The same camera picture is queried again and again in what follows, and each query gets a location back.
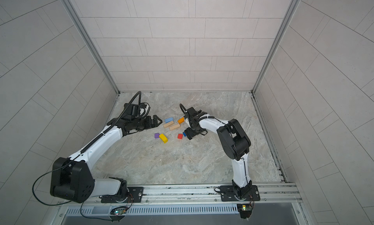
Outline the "light blue wood block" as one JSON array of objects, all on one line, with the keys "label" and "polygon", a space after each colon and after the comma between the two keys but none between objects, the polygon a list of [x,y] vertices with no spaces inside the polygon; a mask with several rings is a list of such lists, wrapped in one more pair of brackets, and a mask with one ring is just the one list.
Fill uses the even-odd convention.
[{"label": "light blue wood block", "polygon": [[165,119],[165,123],[168,123],[168,122],[171,122],[171,121],[174,121],[173,117]]}]

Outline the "natural wood block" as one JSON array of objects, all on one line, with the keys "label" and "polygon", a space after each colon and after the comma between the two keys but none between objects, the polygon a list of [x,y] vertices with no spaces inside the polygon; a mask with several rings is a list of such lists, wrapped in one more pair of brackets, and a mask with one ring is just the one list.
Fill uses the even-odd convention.
[{"label": "natural wood block", "polygon": [[164,128],[168,128],[174,124],[174,121],[167,122],[166,124],[163,125]]},{"label": "natural wood block", "polygon": [[170,127],[169,127],[169,130],[172,131],[172,130],[178,129],[178,128],[180,128],[180,127],[181,127],[181,125],[180,125],[179,123],[177,123],[177,124],[175,124],[175,125],[170,126]]}]

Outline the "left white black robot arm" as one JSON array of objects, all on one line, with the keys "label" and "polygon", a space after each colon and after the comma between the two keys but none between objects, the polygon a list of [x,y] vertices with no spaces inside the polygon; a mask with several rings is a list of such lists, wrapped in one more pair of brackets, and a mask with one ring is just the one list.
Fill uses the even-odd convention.
[{"label": "left white black robot arm", "polygon": [[60,157],[53,163],[50,195],[83,203],[99,196],[103,203],[121,203],[128,199],[127,181],[110,177],[95,179],[91,169],[102,155],[122,137],[156,128],[162,120],[154,115],[145,118],[114,118],[92,141],[68,158]]}]

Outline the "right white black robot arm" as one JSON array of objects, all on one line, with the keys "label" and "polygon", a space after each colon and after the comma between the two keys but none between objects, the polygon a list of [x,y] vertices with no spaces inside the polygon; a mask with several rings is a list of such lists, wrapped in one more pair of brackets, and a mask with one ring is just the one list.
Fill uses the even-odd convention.
[{"label": "right white black robot arm", "polygon": [[248,170],[248,153],[251,141],[236,119],[220,120],[205,112],[184,115],[189,127],[185,130],[188,139],[205,131],[218,135],[225,154],[231,159],[233,168],[233,193],[239,200],[249,197],[252,181]]}]

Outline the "orange wood block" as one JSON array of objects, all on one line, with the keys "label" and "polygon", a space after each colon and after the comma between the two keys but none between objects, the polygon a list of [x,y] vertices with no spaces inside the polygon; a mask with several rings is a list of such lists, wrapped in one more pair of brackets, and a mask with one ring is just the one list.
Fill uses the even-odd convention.
[{"label": "orange wood block", "polygon": [[184,121],[185,121],[185,118],[182,117],[182,118],[180,118],[180,119],[178,120],[178,123],[179,123],[179,124],[182,124]]}]

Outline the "yellow wood block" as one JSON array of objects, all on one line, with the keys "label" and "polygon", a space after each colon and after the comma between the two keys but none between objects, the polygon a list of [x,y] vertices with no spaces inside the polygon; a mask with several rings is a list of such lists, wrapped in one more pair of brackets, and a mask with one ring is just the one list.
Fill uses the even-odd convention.
[{"label": "yellow wood block", "polygon": [[167,138],[164,134],[160,134],[160,135],[159,135],[159,138],[160,138],[164,143],[167,143],[167,142],[168,142],[168,138]]}]

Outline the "left green circuit board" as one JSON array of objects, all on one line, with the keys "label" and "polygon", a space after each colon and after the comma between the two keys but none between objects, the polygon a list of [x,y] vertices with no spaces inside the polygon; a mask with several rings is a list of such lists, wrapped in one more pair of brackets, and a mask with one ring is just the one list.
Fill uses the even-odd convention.
[{"label": "left green circuit board", "polygon": [[124,215],[128,210],[127,206],[120,206],[120,207],[115,207],[111,210],[110,215],[113,216],[122,216]]}]

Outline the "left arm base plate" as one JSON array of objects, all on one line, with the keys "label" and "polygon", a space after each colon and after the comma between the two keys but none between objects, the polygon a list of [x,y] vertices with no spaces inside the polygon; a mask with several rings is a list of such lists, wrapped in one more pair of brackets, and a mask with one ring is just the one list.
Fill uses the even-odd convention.
[{"label": "left arm base plate", "polygon": [[143,190],[143,187],[121,187],[117,194],[103,195],[99,198],[101,203],[140,203]]}]

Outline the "aluminium mounting rail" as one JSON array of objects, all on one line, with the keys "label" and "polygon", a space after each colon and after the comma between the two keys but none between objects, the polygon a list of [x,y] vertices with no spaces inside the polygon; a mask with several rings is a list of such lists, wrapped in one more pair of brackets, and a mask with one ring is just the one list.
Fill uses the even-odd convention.
[{"label": "aluminium mounting rail", "polygon": [[[302,196],[294,183],[254,183],[260,193],[259,203],[300,203]],[[171,185],[130,185],[143,187],[143,196],[135,206],[147,205],[183,205],[183,204],[248,204],[247,201],[223,202],[220,194],[215,191],[222,184],[171,184]]]}]

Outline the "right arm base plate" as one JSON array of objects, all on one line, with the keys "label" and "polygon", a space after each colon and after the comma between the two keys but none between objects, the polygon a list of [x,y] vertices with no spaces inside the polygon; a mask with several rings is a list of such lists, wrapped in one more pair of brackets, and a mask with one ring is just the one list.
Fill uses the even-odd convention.
[{"label": "right arm base plate", "polygon": [[243,188],[237,186],[219,186],[215,191],[220,194],[223,202],[233,201],[260,201],[260,193],[256,185],[247,185]]}]

